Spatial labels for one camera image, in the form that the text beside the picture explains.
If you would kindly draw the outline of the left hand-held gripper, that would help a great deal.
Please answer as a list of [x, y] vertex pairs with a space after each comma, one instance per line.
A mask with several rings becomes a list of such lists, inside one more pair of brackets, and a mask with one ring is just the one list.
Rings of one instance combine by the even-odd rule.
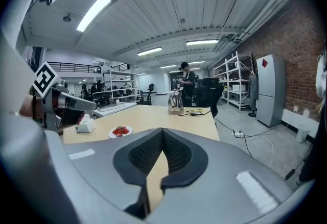
[[54, 71], [48, 62], [43, 62], [35, 72], [34, 90], [41, 98], [44, 128], [57, 131], [63, 115], [57, 110], [70, 109], [76, 111], [93, 111], [97, 108], [95, 102], [67, 94], [64, 81]]

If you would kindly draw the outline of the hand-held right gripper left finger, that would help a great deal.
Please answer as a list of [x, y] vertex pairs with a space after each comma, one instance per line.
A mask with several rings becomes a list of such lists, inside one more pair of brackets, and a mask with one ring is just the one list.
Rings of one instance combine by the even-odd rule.
[[46, 131], [55, 196], [55, 223], [161, 223], [150, 210], [147, 176], [161, 152], [161, 129], [64, 145]]

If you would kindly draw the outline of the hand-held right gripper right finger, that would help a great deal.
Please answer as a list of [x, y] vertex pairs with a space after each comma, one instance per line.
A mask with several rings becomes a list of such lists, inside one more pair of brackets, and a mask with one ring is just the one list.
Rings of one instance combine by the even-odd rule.
[[314, 185], [309, 181], [292, 190], [274, 171], [231, 144], [178, 130], [162, 133], [201, 147], [207, 166], [193, 183], [165, 187], [149, 223], [285, 223]]

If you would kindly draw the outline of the person's left hand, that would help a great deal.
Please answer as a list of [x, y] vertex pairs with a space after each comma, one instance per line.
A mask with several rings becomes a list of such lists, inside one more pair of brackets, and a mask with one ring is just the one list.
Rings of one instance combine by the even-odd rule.
[[62, 115], [62, 125], [78, 125], [84, 117], [84, 111], [65, 109]]

